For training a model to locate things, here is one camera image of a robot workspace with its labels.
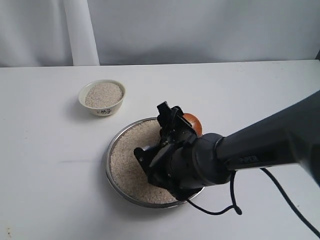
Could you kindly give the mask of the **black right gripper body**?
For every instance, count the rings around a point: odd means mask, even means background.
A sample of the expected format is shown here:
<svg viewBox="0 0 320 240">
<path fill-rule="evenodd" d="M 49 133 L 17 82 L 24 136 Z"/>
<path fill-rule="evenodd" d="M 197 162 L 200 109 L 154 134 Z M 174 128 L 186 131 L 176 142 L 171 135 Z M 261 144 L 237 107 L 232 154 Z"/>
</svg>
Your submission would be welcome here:
<svg viewBox="0 0 320 240">
<path fill-rule="evenodd" d="M 177 149 L 181 148 L 184 145 L 184 143 L 187 142 L 190 138 L 194 139 L 199 137 L 197 134 L 190 134 L 188 132 L 185 134 L 176 135 L 173 132 L 173 124 L 160 126 L 160 155 L 172 155 Z"/>
</svg>

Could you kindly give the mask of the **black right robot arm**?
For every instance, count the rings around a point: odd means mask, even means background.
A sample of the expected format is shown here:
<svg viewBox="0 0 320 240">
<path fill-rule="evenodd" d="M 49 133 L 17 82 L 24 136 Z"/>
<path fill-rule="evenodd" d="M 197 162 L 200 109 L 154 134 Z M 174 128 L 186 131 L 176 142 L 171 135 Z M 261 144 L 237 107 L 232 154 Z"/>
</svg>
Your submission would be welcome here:
<svg viewBox="0 0 320 240">
<path fill-rule="evenodd" d="M 178 106 L 163 102 L 157 109 L 166 151 L 162 187 L 179 201 L 244 169 L 299 164 L 320 181 L 318 92 L 229 136 L 198 136 Z"/>
</svg>

